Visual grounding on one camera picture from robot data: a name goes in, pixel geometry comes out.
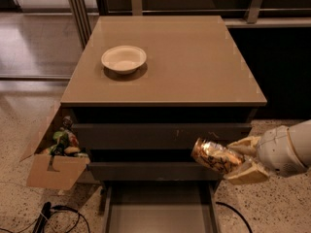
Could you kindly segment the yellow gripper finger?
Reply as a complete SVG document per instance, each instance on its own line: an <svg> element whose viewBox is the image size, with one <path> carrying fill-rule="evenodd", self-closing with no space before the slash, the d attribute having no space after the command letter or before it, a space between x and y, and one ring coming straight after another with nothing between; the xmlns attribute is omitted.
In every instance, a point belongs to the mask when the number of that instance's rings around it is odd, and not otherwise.
<svg viewBox="0 0 311 233"><path fill-rule="evenodd" d="M230 143L227 147L230 150L234 150L240 154L256 157L257 144L259 143L259 140L260 137L258 136L249 136L236 142Z"/></svg>
<svg viewBox="0 0 311 233"><path fill-rule="evenodd" d="M234 185L263 183L269 180L269 171L257 162L244 162L236 170L224 175Z"/></svg>

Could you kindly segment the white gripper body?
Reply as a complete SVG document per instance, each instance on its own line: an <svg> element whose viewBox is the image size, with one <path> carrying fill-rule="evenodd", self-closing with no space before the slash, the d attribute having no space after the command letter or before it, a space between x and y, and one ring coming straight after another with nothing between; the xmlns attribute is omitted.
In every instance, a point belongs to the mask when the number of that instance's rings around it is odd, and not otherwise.
<svg viewBox="0 0 311 233"><path fill-rule="evenodd" d="M257 144L259 161L282 177L308 171L308 125L279 126L266 131Z"/></svg>

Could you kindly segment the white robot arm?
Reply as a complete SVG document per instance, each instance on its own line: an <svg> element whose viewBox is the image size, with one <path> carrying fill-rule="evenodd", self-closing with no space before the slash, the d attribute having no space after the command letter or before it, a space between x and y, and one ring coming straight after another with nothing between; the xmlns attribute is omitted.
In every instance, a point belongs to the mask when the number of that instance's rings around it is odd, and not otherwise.
<svg viewBox="0 0 311 233"><path fill-rule="evenodd" d="M262 183L270 177L292 177L311 168L311 120L265 131L227 146L245 157L235 171L225 175L232 184Z"/></svg>

